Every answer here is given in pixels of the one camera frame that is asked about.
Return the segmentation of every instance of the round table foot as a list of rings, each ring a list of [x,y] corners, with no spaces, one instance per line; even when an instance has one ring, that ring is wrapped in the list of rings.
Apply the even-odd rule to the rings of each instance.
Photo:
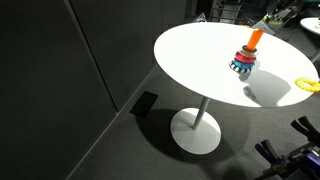
[[[207,112],[199,126],[192,129],[199,109],[187,108],[176,113],[171,121],[171,134],[176,143],[192,154],[207,154],[218,147],[221,131],[217,121]]]

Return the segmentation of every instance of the black object on floor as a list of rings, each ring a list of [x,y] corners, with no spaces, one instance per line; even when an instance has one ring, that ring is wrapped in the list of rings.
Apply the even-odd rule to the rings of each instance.
[[[130,113],[139,117],[146,117],[157,98],[158,95],[145,91],[133,106]]]

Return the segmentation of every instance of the gray carpet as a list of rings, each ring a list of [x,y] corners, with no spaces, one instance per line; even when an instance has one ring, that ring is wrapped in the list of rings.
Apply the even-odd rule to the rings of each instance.
[[[315,49],[299,29],[280,32],[305,55]],[[130,113],[144,91],[159,95],[148,116]],[[71,176],[71,180],[247,180],[269,168],[254,145],[269,139],[279,154],[307,143],[294,130],[292,120],[306,115],[320,130],[320,93],[296,105],[280,108],[248,108],[211,100],[207,112],[217,120],[222,140],[207,155],[180,149],[169,132],[174,114],[198,108],[202,97],[169,78],[158,66],[118,115],[95,148]],[[274,176],[269,179],[280,179]]]

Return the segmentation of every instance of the white round table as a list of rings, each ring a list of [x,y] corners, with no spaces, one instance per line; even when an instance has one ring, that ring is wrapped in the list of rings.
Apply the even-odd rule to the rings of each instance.
[[[300,21],[303,28],[311,31],[317,35],[320,35],[320,20],[319,17],[304,18]],[[320,49],[311,57],[311,62],[315,62],[320,58]]]
[[[187,108],[172,119],[177,144],[193,154],[213,151],[221,139],[218,123],[205,112],[210,99],[249,107],[279,107],[312,95],[295,85],[299,77],[318,79],[310,60],[290,44],[264,33],[257,45],[250,75],[229,67],[246,45],[252,29],[223,23],[191,23],[164,32],[154,54],[160,67],[175,81],[203,95],[200,109]]]

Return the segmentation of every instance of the yellow ring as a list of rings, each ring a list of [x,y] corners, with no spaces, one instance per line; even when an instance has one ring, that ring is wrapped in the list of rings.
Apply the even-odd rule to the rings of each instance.
[[[320,91],[320,83],[317,81],[313,81],[308,78],[300,77],[295,81],[296,85],[301,89],[309,92],[319,92]]]

